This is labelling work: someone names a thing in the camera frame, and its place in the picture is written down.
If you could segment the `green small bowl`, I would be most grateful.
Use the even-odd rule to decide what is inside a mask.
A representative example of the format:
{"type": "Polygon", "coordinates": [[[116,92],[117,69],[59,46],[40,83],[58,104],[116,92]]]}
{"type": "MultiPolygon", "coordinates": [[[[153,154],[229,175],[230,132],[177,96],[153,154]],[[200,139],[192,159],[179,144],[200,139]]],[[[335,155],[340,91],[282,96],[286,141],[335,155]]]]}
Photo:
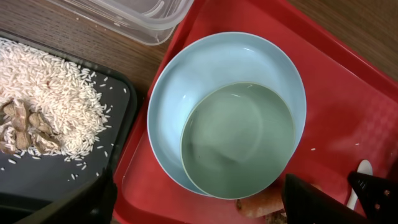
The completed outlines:
{"type": "Polygon", "coordinates": [[[226,200],[252,196],[280,176],[295,149],[285,101],[256,83],[226,85],[206,96],[183,130],[182,165],[204,193],[226,200]]]}

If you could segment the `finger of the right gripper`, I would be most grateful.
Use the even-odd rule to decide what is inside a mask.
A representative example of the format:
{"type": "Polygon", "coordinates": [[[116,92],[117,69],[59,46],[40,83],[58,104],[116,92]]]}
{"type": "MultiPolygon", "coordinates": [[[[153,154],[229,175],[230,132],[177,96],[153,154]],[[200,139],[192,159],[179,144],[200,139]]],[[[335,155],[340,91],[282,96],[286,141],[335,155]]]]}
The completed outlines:
{"type": "Polygon", "coordinates": [[[397,182],[351,171],[348,182],[373,223],[397,224],[397,182]]]}

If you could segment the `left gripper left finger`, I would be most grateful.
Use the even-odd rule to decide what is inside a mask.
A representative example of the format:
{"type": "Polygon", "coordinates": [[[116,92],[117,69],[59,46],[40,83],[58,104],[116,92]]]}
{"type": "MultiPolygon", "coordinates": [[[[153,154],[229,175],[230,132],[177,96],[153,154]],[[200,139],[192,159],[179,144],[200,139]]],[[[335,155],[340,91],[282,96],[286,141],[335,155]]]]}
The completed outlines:
{"type": "Polygon", "coordinates": [[[109,166],[92,183],[15,224],[110,224],[118,189],[109,166]]]}

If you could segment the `rice with peanut shells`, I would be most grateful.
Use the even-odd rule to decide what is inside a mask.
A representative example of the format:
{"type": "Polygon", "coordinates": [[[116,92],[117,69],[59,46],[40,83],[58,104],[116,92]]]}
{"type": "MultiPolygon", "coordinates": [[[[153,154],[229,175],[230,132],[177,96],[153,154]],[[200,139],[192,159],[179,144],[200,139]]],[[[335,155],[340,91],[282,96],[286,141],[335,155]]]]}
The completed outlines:
{"type": "Polygon", "coordinates": [[[116,145],[118,110],[108,93],[124,85],[94,70],[32,46],[1,39],[1,152],[9,162],[28,154],[76,162],[109,162],[116,145]]]}

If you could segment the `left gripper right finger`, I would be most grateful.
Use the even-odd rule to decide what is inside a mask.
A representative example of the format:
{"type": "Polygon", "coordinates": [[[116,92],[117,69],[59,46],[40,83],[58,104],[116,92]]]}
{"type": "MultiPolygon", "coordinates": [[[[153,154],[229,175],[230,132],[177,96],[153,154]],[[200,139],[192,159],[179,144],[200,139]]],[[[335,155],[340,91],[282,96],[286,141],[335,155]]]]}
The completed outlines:
{"type": "Polygon", "coordinates": [[[366,224],[370,221],[313,185],[287,174],[282,201],[288,224],[366,224]]]}

